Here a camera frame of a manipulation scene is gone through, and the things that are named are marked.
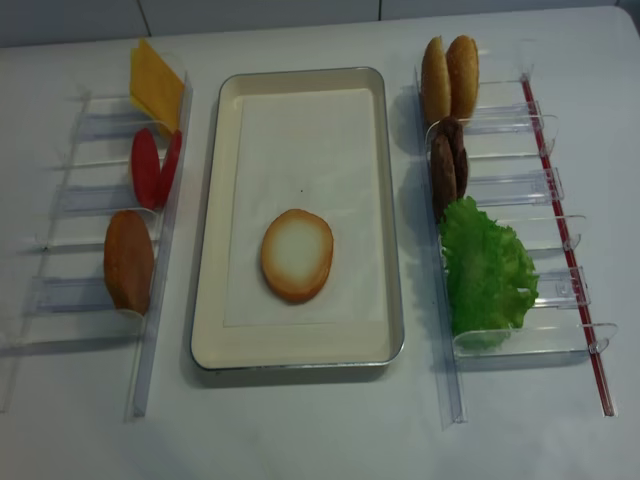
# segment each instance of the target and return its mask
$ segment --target red strip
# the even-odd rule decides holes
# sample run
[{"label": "red strip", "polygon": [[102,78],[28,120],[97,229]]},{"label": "red strip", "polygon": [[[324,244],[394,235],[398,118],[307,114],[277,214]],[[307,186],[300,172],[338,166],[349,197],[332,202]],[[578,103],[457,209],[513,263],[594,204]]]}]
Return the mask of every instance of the red strip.
[{"label": "red strip", "polygon": [[[529,104],[529,115],[531,116],[531,121],[534,126],[535,134],[536,134],[536,142],[538,143],[538,150],[540,150],[540,159],[542,160],[543,168],[551,168],[551,160],[549,159],[549,154],[547,153],[544,141],[544,135],[542,133],[542,126],[540,124],[540,119],[538,118],[538,112],[536,111],[535,102],[533,99],[533,91],[531,90],[531,84],[529,83],[529,79],[526,75],[523,75],[522,79],[522,90],[524,91],[524,98]],[[556,188],[555,181],[553,178],[549,179],[549,187],[552,189]],[[562,210],[562,204],[560,200],[553,200],[553,212],[556,217],[563,217],[564,212]],[[562,239],[562,243],[564,245],[568,245],[567,241],[569,240],[569,229],[567,227],[567,222],[564,218],[558,218],[558,229],[560,230],[560,237]],[[576,257],[573,253],[573,249],[565,250],[565,257],[567,259],[567,265],[569,268],[575,268],[578,266],[576,262]],[[587,305],[581,306],[578,308],[580,312],[580,319],[583,325],[591,324],[591,315],[589,314],[589,307]],[[595,333],[592,328],[585,328],[584,334],[587,339],[587,343],[591,345],[596,341]],[[602,365],[602,358],[599,353],[591,354],[591,365],[593,367],[593,373],[596,377],[596,384],[598,385],[598,393],[600,394],[600,402],[602,403],[602,410],[607,417],[615,416],[615,408],[613,407],[613,401],[611,399],[611,394],[609,392],[609,386],[607,385],[607,377],[604,373],[604,367]]]}]

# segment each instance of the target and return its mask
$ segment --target rectangular tray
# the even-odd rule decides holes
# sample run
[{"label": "rectangular tray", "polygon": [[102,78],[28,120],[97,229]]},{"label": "rectangular tray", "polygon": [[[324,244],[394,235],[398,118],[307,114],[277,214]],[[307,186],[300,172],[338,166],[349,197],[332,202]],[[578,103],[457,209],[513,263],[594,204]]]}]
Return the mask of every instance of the rectangular tray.
[{"label": "rectangular tray", "polygon": [[[370,68],[238,75],[219,95],[191,352],[204,369],[372,366],[404,342],[384,81]],[[331,273],[302,305],[259,251],[290,208],[324,218]]]}]

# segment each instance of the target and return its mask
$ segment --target yellow cheese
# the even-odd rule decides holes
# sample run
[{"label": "yellow cheese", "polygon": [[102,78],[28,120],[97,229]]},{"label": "yellow cheese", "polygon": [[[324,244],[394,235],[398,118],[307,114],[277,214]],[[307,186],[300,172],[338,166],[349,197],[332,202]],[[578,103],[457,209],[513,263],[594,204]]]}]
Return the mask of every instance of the yellow cheese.
[{"label": "yellow cheese", "polygon": [[159,130],[170,136],[180,125],[180,103],[184,83],[146,40],[131,50],[131,103],[166,125]]}]

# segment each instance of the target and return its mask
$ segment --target tray rim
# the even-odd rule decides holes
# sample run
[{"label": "tray rim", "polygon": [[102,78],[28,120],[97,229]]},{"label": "tray rim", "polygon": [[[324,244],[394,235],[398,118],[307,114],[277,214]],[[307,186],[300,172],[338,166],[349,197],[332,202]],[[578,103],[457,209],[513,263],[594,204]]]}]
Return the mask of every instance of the tray rim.
[{"label": "tray rim", "polygon": [[216,102],[216,112],[215,112],[215,132],[211,149],[211,158],[209,159],[211,165],[211,172],[209,173],[209,177],[213,175],[213,162],[215,156],[215,146],[218,136],[218,125],[219,125],[219,117],[220,117],[220,97],[225,88],[225,86],[238,77],[254,77],[254,76],[275,76],[275,75],[283,75],[283,74],[310,74],[310,73],[320,73],[320,72],[340,72],[340,71],[357,71],[357,70],[367,70],[372,72],[381,82],[381,99],[382,99],[382,115],[380,116],[383,121],[384,126],[384,149],[386,153],[386,163],[389,169],[389,185],[388,187],[391,189],[389,192],[390,195],[390,211],[391,211],[391,226],[393,227],[391,234],[391,241],[393,243],[393,248],[389,252],[390,255],[393,255],[395,264],[397,265],[395,279],[393,280],[398,289],[398,297],[399,302],[397,306],[397,313],[399,318],[394,319],[393,321],[397,323],[398,329],[398,341],[392,342],[392,350],[391,354],[384,360],[372,360],[372,361],[345,361],[345,362],[318,362],[318,363],[291,363],[291,364],[282,364],[282,363],[274,363],[269,365],[247,365],[247,366],[221,366],[221,367],[209,367],[203,365],[197,358],[193,349],[193,337],[194,337],[194,328],[195,328],[195,317],[196,317],[196,306],[198,299],[198,289],[200,285],[200,271],[202,268],[202,251],[204,248],[204,240],[206,234],[206,219],[209,211],[209,201],[211,196],[211,181],[207,184],[207,195],[206,195],[206,204],[203,212],[203,231],[201,238],[199,238],[199,251],[200,251],[200,262],[198,263],[198,272],[197,272],[197,283],[195,285],[195,294],[193,297],[193,313],[191,319],[191,338],[189,341],[189,355],[191,356],[195,365],[202,371],[205,372],[239,372],[239,371],[257,371],[257,370],[295,370],[295,369],[333,369],[333,368],[354,368],[354,367],[386,367],[391,362],[393,362],[398,355],[404,350],[405,346],[405,325],[404,325],[404,311],[402,305],[402,282],[400,279],[400,263],[398,259],[398,244],[397,244],[397,228],[396,228],[396,218],[395,218],[395,199],[393,194],[393,172],[391,168],[391,149],[389,145],[389,121],[388,121],[388,112],[387,112],[387,97],[386,97],[386,84],[384,81],[383,75],[377,69],[370,66],[354,66],[354,67],[337,67],[337,68],[323,68],[323,69],[304,69],[304,70],[283,70],[283,71],[270,71],[270,72],[251,72],[251,73],[237,73],[229,76],[222,82],[220,88],[218,90],[218,100]]}]

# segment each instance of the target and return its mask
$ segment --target red tomato slice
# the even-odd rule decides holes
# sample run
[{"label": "red tomato slice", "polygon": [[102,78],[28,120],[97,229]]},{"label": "red tomato slice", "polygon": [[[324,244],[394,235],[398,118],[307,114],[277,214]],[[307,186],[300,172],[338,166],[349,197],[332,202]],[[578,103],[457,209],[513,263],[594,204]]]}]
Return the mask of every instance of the red tomato slice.
[{"label": "red tomato slice", "polygon": [[173,185],[173,177],[176,175],[176,168],[178,168],[178,160],[180,159],[180,149],[182,148],[182,132],[176,130],[171,137],[171,143],[167,149],[167,154],[164,157],[164,163],[162,164],[162,170],[160,171],[160,177],[156,185],[155,193],[155,207],[162,208],[169,198],[171,192],[171,185]]},{"label": "red tomato slice", "polygon": [[143,128],[133,137],[131,147],[133,191],[141,206],[152,210],[156,204],[156,186],[160,177],[160,158],[153,134]]}]

